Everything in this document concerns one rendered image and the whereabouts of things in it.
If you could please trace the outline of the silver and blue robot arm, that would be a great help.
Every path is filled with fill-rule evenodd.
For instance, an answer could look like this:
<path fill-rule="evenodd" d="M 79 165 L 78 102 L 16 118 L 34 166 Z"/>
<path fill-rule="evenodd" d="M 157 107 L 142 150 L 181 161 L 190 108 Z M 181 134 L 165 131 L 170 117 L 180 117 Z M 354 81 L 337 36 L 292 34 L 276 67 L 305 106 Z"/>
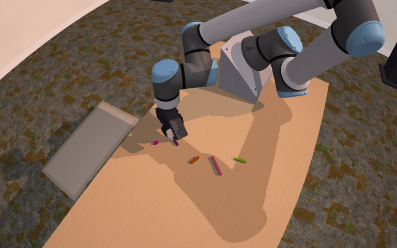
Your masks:
<path fill-rule="evenodd" d="M 180 103 L 180 89 L 207 87 L 218 80 L 209 46 L 254 28 L 318 7 L 334 9 L 337 19 L 305 49 L 289 26 L 248 36 L 241 51 L 248 65 L 262 71 L 270 64 L 279 98 L 307 94 L 310 80 L 349 57 L 377 52 L 385 43 L 372 0 L 255 0 L 207 22 L 181 30 L 185 62 L 157 62 L 151 70 L 156 105 L 164 110 Z"/>

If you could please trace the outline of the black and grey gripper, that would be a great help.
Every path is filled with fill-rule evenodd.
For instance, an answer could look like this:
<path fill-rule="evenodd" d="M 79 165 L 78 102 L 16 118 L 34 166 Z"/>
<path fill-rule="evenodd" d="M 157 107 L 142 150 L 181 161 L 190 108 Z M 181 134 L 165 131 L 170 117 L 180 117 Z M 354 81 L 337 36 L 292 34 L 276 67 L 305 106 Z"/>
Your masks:
<path fill-rule="evenodd" d="M 159 107 L 156 108 L 157 118 L 163 124 L 162 127 L 161 127 L 161 130 L 162 130 L 163 134 L 171 141 L 173 141 L 174 139 L 173 139 L 173 136 L 172 136 L 172 131 L 170 129 L 170 126 L 169 126 L 169 124 L 167 122 L 167 119 L 166 119 L 166 117 L 164 115 L 164 111 L 172 111 L 175 108 L 170 109 L 170 110 L 159 109 Z M 180 116 L 180 118 L 181 118 L 181 120 L 182 120 L 182 122 L 184 124 L 183 117 L 181 116 L 181 114 L 179 114 L 179 116 Z"/>

